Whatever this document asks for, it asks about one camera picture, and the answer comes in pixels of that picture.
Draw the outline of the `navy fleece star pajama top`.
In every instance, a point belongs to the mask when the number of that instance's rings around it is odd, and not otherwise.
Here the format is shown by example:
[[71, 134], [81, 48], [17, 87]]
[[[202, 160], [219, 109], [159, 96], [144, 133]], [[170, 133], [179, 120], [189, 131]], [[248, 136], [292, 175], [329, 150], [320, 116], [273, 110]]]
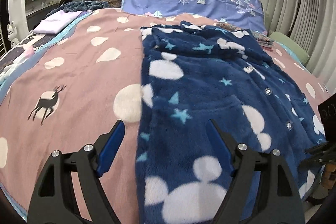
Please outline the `navy fleece star pajama top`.
[[231, 183], [207, 122], [258, 152], [280, 150], [305, 197], [320, 171], [299, 171], [324, 134], [310, 79], [280, 68], [250, 30], [182, 21], [141, 28], [142, 116], [135, 175], [141, 223], [209, 223]]

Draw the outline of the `green pillow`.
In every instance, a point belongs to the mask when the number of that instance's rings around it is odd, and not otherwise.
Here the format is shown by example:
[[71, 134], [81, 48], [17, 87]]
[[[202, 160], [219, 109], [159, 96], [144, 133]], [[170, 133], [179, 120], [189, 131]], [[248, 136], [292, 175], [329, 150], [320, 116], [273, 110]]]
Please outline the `green pillow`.
[[299, 59], [302, 65], [307, 64], [310, 58], [309, 54], [305, 50], [303, 50], [294, 40], [287, 37], [281, 32], [272, 32], [269, 37], [280, 43], [282, 46], [288, 48], [290, 52], [295, 54], [295, 56]]

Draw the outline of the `pink polka dot bedspread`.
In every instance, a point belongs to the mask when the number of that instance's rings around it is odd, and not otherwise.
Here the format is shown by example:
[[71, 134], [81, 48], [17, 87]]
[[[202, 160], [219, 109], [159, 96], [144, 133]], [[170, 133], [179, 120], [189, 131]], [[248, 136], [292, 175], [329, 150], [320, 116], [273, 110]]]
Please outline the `pink polka dot bedspread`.
[[72, 36], [29, 58], [1, 103], [1, 184], [24, 210], [55, 149], [72, 152], [126, 125], [102, 185], [124, 223], [201, 223], [231, 182], [206, 135], [214, 119], [260, 152], [278, 148], [305, 195], [319, 172], [298, 172], [324, 141], [323, 86], [250, 30], [183, 14], [155, 19], [102, 9]]

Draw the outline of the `floral folded garment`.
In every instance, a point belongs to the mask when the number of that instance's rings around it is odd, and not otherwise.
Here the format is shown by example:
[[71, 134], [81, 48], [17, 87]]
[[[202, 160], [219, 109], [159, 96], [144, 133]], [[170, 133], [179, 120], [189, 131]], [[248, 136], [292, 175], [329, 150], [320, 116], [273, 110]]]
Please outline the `floral folded garment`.
[[[217, 22], [215, 23], [215, 26], [223, 28], [226, 31], [230, 31], [230, 32], [243, 30], [242, 28], [237, 27], [230, 23]], [[252, 34], [257, 40], [257, 42], [260, 44], [260, 46], [265, 47], [265, 48], [271, 48], [273, 46], [274, 40], [269, 38], [268, 36], [261, 34], [260, 32], [257, 32], [257, 31], [252, 31]]]

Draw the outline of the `beige pleated curtain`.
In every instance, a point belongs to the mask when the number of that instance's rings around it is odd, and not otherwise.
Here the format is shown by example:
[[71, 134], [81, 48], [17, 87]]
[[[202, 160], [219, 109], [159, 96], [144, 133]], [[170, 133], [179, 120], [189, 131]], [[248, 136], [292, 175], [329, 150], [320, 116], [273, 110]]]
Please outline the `beige pleated curtain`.
[[[298, 0], [269, 0], [266, 27], [287, 35]], [[310, 58], [307, 69], [335, 90], [335, 0], [302, 0], [290, 36]]]

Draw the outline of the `blue tree print pillow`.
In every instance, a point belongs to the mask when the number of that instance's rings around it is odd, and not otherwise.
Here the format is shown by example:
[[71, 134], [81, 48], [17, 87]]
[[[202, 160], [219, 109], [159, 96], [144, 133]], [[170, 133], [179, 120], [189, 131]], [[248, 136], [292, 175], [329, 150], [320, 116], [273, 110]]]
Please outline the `blue tree print pillow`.
[[122, 0], [121, 8], [130, 14], [157, 18], [189, 13], [267, 33], [259, 0]]

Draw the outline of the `lavender folded cloth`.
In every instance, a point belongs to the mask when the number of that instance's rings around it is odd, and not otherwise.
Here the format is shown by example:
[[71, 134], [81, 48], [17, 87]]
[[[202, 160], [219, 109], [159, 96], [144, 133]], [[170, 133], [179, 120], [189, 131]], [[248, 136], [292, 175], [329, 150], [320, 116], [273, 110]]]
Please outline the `lavender folded cloth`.
[[35, 34], [53, 34], [56, 35], [66, 26], [72, 23], [81, 11], [64, 12], [58, 11], [42, 20], [34, 29]]

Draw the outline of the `teal crumpled blanket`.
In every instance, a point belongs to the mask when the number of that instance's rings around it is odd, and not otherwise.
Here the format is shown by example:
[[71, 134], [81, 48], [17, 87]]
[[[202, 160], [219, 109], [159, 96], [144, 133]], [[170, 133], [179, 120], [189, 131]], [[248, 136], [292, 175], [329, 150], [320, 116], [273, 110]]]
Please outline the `teal crumpled blanket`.
[[99, 9], [106, 9], [110, 8], [110, 5], [108, 2], [104, 1], [72, 1], [65, 3], [61, 6], [59, 6], [57, 9], [52, 10], [46, 15], [46, 18], [48, 16], [53, 15], [54, 13], [58, 11], [64, 11], [64, 12], [76, 12], [76, 11], [94, 11]]

